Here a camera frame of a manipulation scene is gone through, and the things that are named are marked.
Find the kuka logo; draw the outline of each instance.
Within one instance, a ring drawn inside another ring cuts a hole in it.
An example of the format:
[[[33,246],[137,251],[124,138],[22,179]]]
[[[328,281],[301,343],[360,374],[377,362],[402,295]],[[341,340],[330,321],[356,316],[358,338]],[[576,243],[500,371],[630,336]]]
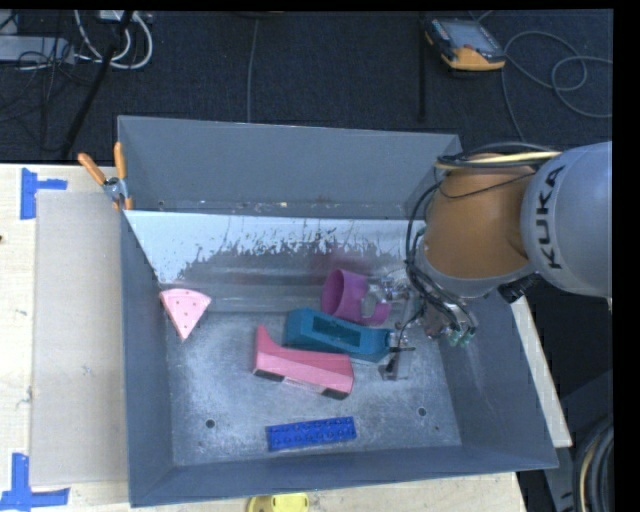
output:
[[[556,179],[558,178],[558,174],[560,174],[564,170],[564,165],[558,167],[551,171],[547,179],[544,180],[545,184],[548,186],[546,189],[546,194],[542,191],[538,194],[538,208],[536,208],[536,226],[538,226],[538,230],[541,233],[538,237],[538,243],[540,244],[540,251],[542,255],[547,259],[547,264],[549,268],[562,268],[562,266],[556,262],[556,252],[551,243],[551,236],[549,234],[549,208],[547,207],[547,203],[553,196],[554,187],[556,185]]]

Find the pink block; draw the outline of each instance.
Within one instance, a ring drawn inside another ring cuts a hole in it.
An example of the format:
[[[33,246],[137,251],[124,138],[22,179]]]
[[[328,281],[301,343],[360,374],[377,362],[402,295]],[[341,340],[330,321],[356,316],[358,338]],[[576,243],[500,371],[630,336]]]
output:
[[[347,354],[281,347],[263,325],[256,332],[253,372],[305,382],[336,398],[344,398],[353,388],[353,367]]]
[[[178,331],[178,336],[184,341],[206,311],[211,297],[193,290],[174,288],[160,292],[160,300]]]

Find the purple cup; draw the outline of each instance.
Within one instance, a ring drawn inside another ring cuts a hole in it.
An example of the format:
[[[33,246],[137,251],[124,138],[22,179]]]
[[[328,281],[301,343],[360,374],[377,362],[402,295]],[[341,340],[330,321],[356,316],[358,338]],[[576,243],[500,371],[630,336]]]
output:
[[[367,277],[337,269],[322,288],[322,312],[360,325],[380,325],[389,317],[391,304],[378,302],[373,315],[362,316],[362,299],[369,291]]]

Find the blue block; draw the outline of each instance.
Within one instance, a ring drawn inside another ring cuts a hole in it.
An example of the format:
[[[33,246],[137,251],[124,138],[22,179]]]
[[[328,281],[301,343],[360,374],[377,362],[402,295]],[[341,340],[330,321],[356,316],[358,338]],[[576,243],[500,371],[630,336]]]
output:
[[[372,329],[310,308],[287,316],[284,346],[302,350],[349,354],[378,362],[389,353],[389,329]]]
[[[352,416],[267,427],[267,441],[271,451],[339,443],[356,437]]]
[[[11,490],[0,496],[0,510],[29,512],[32,507],[58,507],[66,505],[69,489],[51,492],[31,492],[29,487],[29,457],[14,453],[11,457]]]
[[[38,181],[38,175],[22,168],[22,189],[20,192],[20,219],[33,219],[36,216],[36,192],[40,189],[66,190],[66,180],[48,179]]]

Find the gray bin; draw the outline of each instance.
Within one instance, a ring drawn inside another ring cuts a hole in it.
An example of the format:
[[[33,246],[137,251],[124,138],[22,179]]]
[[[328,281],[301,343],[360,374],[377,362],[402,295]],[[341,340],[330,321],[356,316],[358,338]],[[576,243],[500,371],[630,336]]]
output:
[[[132,506],[557,466],[497,294],[470,303],[466,348],[413,329],[408,380],[354,362],[337,401],[251,374],[257,325],[280,341],[330,270],[402,268],[409,212],[457,136],[125,116],[118,138],[135,201],[121,218]],[[158,297],[171,287],[213,297],[185,343]],[[336,416],[353,416],[356,440],[268,451],[265,427]]]

